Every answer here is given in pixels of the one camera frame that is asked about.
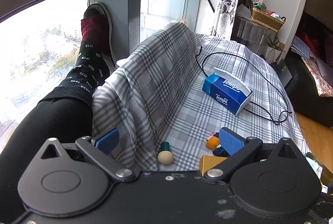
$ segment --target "black sock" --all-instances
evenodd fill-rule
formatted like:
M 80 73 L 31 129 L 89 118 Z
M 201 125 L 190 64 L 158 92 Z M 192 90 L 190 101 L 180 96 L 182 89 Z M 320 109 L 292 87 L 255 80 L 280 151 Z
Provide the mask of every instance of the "black sock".
M 59 86 L 55 87 L 41 101 L 76 98 L 92 108 L 94 92 L 98 86 L 104 84 L 105 79 L 109 76 L 109 67 L 103 60 L 101 51 L 94 45 L 82 42 L 76 65 Z

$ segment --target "woven basket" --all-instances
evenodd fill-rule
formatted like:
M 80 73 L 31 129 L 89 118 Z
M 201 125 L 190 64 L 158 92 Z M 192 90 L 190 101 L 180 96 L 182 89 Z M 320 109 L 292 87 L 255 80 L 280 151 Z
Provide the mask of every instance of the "woven basket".
M 280 20 L 276 19 L 275 17 L 271 17 L 267 13 L 255 8 L 255 7 L 252 7 L 252 9 L 251 9 L 251 18 L 252 18 L 253 22 L 260 24 L 274 32 L 278 32 L 279 29 L 281 29 L 282 25 L 286 21 L 285 17 L 282 17 L 281 19 L 282 20 L 284 19 L 284 20 L 280 21 Z

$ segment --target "wooden floor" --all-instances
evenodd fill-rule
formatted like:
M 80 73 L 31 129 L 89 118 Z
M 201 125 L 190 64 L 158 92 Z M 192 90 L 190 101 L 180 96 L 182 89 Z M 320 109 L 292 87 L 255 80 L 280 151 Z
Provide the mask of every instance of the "wooden floor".
M 310 150 L 333 172 L 333 130 L 299 113 L 296 116 Z

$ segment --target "sock cuff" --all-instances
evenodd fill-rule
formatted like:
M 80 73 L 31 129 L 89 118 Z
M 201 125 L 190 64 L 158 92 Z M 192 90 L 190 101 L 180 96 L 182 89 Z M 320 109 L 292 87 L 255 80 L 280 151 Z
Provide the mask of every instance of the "sock cuff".
M 91 93 L 81 87 L 73 87 L 73 86 L 55 87 L 52 90 L 52 92 L 48 93 L 38 103 L 45 101 L 45 100 L 58 100 L 58 99 L 64 99 L 64 98 L 79 99 L 89 106 L 91 112 L 93 111 L 93 109 L 92 109 L 93 99 L 91 97 Z

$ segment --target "plaid fabric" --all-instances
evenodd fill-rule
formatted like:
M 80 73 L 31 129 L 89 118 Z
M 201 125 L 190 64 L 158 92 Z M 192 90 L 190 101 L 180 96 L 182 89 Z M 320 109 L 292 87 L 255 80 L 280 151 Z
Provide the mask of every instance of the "plaid fabric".
M 294 51 L 301 57 L 305 58 L 306 60 L 310 59 L 310 48 L 296 35 L 290 47 L 292 51 Z
M 171 22 L 142 42 L 93 97 L 93 136 L 114 127 L 119 130 L 120 142 L 111 155 L 116 161 L 144 170 L 198 169 L 199 158 L 212 155 L 205 146 L 207 137 L 224 126 L 243 137 L 256 136 L 268 143 L 290 137 L 303 153 L 309 151 L 295 114 L 276 126 L 245 110 L 235 116 L 204 93 L 205 76 L 195 61 L 201 45 L 199 62 L 212 52 L 242 56 L 288 99 L 274 70 L 244 45 L 196 35 L 184 24 Z M 281 96 L 247 62 L 216 54 L 207 60 L 205 71 L 211 74 L 214 66 L 243 80 L 254 91 L 252 101 L 270 111 L 274 119 L 286 110 Z M 268 117 L 252 104 L 247 108 Z M 170 143 L 174 154 L 174 162 L 166 166 L 157 162 L 162 141 Z

